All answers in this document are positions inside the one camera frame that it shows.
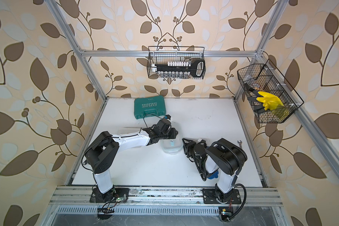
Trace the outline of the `blue cleaning cloth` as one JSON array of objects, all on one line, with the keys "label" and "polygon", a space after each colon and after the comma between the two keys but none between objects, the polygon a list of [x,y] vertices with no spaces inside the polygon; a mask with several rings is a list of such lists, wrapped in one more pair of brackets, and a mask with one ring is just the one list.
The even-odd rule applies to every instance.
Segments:
[{"label": "blue cleaning cloth", "polygon": [[218,170],[213,172],[212,174],[207,175],[207,179],[217,179],[218,178]]}]

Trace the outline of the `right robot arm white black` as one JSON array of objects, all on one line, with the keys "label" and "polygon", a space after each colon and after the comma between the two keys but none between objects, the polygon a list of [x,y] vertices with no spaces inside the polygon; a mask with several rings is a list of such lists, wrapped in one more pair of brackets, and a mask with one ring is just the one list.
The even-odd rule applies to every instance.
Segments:
[{"label": "right robot arm white black", "polygon": [[220,202],[230,196],[236,186],[240,174],[248,157],[238,146],[221,138],[210,146],[206,141],[182,139],[186,157],[195,164],[203,181],[218,175],[215,185],[215,195]]}]

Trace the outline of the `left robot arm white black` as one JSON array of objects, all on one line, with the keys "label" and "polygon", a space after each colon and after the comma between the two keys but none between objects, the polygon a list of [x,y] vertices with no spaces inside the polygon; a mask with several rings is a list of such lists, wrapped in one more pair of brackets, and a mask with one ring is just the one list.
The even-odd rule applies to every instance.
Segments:
[{"label": "left robot arm white black", "polygon": [[93,174],[99,193],[102,195],[114,193],[110,167],[119,151],[150,146],[160,140],[173,140],[178,134],[171,122],[165,118],[135,133],[125,135],[112,135],[108,131],[100,133],[84,153],[87,163],[91,166],[89,170]]}]

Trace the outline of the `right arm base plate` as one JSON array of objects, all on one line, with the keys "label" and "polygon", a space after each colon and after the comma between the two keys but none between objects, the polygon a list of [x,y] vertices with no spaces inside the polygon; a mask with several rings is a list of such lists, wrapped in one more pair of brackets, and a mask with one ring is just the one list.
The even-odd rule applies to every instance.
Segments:
[{"label": "right arm base plate", "polygon": [[205,204],[241,204],[242,200],[238,189],[233,189],[229,193],[222,193],[216,188],[202,189],[203,202]]}]

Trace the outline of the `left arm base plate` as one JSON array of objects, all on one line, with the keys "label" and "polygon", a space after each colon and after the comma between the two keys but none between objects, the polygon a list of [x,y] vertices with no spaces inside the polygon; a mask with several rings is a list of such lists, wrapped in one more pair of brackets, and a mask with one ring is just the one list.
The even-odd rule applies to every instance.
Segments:
[{"label": "left arm base plate", "polygon": [[115,188],[113,187],[108,192],[102,194],[98,187],[92,189],[89,202],[91,203],[116,203],[126,202],[129,196],[129,188]]}]

